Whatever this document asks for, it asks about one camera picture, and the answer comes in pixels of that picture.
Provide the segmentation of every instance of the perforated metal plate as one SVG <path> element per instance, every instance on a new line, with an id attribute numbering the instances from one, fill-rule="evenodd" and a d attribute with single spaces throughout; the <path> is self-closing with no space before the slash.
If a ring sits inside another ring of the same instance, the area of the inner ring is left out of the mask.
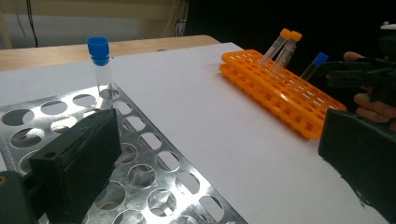
<path id="1" fill-rule="evenodd" d="M 122 154 L 84 224 L 246 223 L 117 85 L 115 90 L 113 104 L 92 87 L 0 107 L 7 169 L 27 174 L 30 156 L 87 115 L 113 105 Z M 46 216 L 39 223 L 48 223 Z"/>

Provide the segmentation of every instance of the blue screw cap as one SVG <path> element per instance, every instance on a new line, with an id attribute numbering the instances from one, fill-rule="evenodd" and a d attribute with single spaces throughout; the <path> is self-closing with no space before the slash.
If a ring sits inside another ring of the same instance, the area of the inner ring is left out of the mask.
<path id="1" fill-rule="evenodd" d="M 314 65 L 316 67 L 321 66 L 323 63 L 325 63 L 327 60 L 329 59 L 329 56 L 327 56 L 326 54 L 320 52 L 317 57 L 314 60 Z"/>
<path id="2" fill-rule="evenodd" d="M 93 36 L 87 39 L 88 51 L 91 54 L 93 63 L 98 66 L 105 66 L 109 61 L 110 50 L 108 40 L 105 37 Z"/>

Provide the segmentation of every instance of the human hand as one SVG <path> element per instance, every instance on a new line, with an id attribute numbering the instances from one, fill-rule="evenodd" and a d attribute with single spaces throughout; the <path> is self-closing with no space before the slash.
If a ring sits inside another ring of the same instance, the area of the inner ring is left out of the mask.
<path id="1" fill-rule="evenodd" d="M 344 54 L 344 60 L 346 61 L 355 61 L 359 58 L 364 58 L 364 56 L 352 51 Z M 353 98 L 354 102 L 360 106 L 356 110 L 356 114 L 379 123 L 390 121 L 389 128 L 396 132 L 396 107 L 380 101 L 370 102 L 372 88 L 364 86 L 362 88 L 367 92 L 358 93 Z"/>

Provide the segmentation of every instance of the orange test tube rack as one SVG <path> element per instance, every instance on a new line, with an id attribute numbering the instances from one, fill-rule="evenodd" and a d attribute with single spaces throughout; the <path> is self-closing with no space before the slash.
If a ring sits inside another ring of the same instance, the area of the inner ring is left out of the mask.
<path id="1" fill-rule="evenodd" d="M 263 67 L 259 65 L 261 58 L 262 55 L 254 49 L 227 52 L 221 56 L 225 63 L 219 70 L 303 138 L 320 138 L 328 108 L 347 110 L 343 104 L 287 69 L 271 73 L 274 62 Z"/>

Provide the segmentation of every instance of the cable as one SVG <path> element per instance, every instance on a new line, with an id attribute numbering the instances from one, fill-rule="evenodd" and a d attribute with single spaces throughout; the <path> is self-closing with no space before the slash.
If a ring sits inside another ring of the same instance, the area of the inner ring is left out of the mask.
<path id="1" fill-rule="evenodd" d="M 32 27 L 33 36 L 35 37 L 35 47 L 38 47 L 37 36 L 35 35 L 35 26 L 33 25 L 33 18 L 32 18 L 32 6 L 30 4 L 30 0 L 26 0 L 27 6 L 27 15 L 29 17 L 30 27 Z"/>
<path id="2" fill-rule="evenodd" d="M 20 26 L 20 28 L 22 30 L 23 37 L 26 39 L 26 33 L 24 32 L 24 29 L 23 29 L 22 24 L 21 24 L 20 6 L 18 5 L 17 0 L 14 0 L 14 7 L 15 7 L 15 12 L 17 13 L 18 25 Z"/>

